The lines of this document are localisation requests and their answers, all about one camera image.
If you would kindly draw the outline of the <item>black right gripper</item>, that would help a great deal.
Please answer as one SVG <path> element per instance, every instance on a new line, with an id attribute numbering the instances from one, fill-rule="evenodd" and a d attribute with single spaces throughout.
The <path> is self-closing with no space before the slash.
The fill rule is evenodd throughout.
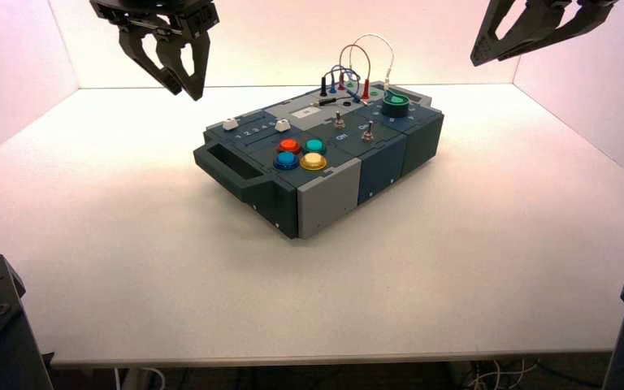
<path id="1" fill-rule="evenodd" d="M 504 17 L 514 4 L 490 1 L 483 17 L 470 60 L 480 66 L 494 59 L 504 61 L 531 51 L 582 36 L 601 26 L 618 0 L 529 0 L 520 16 L 503 37 L 496 35 Z M 561 19 L 571 3 L 578 4 L 575 15 Z"/>

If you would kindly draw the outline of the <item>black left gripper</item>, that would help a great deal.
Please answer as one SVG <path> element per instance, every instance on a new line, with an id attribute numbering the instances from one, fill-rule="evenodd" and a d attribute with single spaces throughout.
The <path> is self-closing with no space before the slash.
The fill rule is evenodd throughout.
<path id="1" fill-rule="evenodd" d="M 99 0 L 92 1 L 97 16 L 119 28 L 119 45 L 140 68 L 174 95 L 185 91 L 194 101 L 203 95 L 210 53 L 206 32 L 219 23 L 212 1 Z M 146 53 L 142 40 L 154 33 L 158 67 Z M 193 71 L 181 59 L 189 46 Z"/>

